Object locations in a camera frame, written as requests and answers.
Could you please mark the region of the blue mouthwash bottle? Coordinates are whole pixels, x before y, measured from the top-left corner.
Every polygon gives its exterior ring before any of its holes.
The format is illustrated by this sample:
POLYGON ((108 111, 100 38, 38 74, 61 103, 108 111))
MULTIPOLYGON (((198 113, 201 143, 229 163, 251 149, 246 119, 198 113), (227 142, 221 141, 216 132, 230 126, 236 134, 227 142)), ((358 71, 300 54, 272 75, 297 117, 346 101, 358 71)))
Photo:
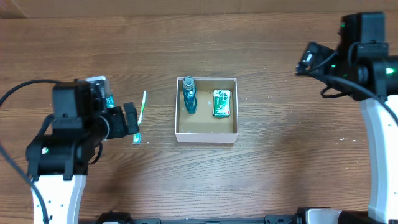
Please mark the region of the blue mouthwash bottle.
POLYGON ((189 114, 195 114, 197 110, 196 86, 194 78, 186 76, 183 79, 183 96, 186 109, 189 114))

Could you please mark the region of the green white soap bar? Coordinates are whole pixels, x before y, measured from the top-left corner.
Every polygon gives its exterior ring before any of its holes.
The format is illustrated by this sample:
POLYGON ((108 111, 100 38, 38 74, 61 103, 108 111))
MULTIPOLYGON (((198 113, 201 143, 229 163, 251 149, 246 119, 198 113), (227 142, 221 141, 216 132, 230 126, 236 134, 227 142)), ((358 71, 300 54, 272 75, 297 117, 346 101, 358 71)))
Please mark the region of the green white soap bar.
POLYGON ((225 118, 231 115, 231 91, 214 90, 213 91, 213 116, 225 118))

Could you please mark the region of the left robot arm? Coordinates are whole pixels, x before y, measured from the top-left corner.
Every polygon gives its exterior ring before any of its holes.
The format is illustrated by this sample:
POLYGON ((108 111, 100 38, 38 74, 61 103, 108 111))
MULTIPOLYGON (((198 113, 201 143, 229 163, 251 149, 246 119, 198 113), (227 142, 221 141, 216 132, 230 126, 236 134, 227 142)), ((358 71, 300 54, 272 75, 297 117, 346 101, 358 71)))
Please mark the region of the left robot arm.
POLYGON ((60 82, 52 101, 53 114, 26 149, 34 223, 78 223, 89 165, 105 139, 138 133, 137 110, 114 105, 104 76, 60 82))

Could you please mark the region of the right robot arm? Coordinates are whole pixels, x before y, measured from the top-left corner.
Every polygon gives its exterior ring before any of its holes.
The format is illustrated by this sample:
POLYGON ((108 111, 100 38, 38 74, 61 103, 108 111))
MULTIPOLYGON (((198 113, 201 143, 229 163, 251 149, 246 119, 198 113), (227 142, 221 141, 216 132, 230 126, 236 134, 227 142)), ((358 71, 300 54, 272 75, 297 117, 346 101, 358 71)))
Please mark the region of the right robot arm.
POLYGON ((365 212, 303 208, 297 223, 397 223, 397 56, 389 55, 383 12, 341 18, 335 50, 309 42, 296 67, 336 90, 334 98, 359 102, 369 144, 371 196, 365 212))

